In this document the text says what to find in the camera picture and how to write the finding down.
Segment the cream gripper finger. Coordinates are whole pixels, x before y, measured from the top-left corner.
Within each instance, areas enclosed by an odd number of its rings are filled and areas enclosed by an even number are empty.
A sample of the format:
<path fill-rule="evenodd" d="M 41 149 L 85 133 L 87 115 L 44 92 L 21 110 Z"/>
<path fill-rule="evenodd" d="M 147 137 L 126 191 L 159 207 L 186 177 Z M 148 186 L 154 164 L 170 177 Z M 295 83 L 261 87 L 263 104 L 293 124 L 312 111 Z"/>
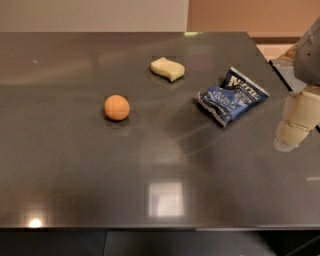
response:
<path fill-rule="evenodd" d="M 276 130 L 273 145 L 280 152 L 291 152 L 309 135 L 302 127 L 291 126 L 286 120 L 282 120 Z"/>
<path fill-rule="evenodd" d="M 313 130 L 320 124 L 320 88 L 308 86 L 299 93 L 291 92 L 285 102 L 283 118 L 290 125 Z"/>

